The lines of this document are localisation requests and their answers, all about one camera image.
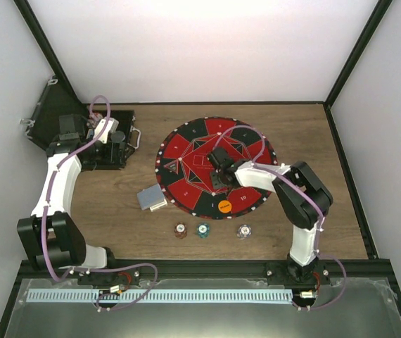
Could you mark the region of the orange big blind button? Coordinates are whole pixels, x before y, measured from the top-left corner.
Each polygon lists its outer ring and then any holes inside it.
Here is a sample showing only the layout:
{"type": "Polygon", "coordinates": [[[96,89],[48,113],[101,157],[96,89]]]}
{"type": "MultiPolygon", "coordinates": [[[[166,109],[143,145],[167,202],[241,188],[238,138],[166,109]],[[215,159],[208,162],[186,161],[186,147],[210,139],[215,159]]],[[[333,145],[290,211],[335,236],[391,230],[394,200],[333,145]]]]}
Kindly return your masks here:
{"type": "Polygon", "coordinates": [[[221,213],[230,213],[232,210],[231,202],[227,200],[220,201],[217,207],[221,213]]]}

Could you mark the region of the blue green chip stack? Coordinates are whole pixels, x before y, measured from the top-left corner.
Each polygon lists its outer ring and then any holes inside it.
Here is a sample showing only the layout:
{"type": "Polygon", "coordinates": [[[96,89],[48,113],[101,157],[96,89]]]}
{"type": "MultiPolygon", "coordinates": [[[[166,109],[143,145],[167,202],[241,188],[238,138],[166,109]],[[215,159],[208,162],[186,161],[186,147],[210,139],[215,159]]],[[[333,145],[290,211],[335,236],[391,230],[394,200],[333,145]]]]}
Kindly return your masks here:
{"type": "Polygon", "coordinates": [[[210,226],[207,223],[199,223],[196,228],[198,237],[205,239],[210,234],[210,226]]]}

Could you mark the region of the orange black chip stack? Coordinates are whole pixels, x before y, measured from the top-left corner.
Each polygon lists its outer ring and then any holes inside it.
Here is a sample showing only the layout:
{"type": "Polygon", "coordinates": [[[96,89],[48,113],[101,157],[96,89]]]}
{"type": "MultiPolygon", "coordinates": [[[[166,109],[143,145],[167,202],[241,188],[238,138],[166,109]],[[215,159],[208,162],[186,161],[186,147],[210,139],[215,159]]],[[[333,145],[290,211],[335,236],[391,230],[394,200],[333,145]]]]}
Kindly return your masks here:
{"type": "Polygon", "coordinates": [[[183,239],[187,236],[187,230],[184,223],[177,223],[174,227],[174,235],[178,239],[183,239]]]}

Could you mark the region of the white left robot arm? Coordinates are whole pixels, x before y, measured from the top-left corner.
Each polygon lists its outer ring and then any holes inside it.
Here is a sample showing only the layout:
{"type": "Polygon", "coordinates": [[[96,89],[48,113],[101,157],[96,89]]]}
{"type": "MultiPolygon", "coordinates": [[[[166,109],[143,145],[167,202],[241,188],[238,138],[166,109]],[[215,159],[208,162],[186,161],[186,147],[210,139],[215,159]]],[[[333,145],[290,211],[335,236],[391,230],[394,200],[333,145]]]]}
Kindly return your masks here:
{"type": "Polygon", "coordinates": [[[63,115],[59,125],[59,133],[46,150],[47,174],[41,195],[31,216],[18,221],[17,232],[35,270],[75,266],[94,270],[103,284],[112,284],[119,276],[118,265],[108,260],[107,249],[86,243],[70,212],[83,157],[94,160],[110,143],[109,136],[119,122],[104,117],[91,136],[80,115],[63,115]]]}

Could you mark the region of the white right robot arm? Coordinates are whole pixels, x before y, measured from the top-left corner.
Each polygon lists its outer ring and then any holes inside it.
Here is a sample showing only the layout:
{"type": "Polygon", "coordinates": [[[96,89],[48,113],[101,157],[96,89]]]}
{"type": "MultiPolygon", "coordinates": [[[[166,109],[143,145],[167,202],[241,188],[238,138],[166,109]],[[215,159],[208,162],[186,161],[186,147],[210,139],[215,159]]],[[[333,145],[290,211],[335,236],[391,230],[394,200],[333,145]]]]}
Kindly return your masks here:
{"type": "Polygon", "coordinates": [[[252,187],[274,192],[285,216],[293,225],[293,240],[287,256],[287,273],[298,284],[313,276],[319,259],[319,236],[333,197],[311,167],[303,161],[293,165],[266,165],[235,161],[222,147],[207,159],[214,170],[214,186],[252,187]]]}

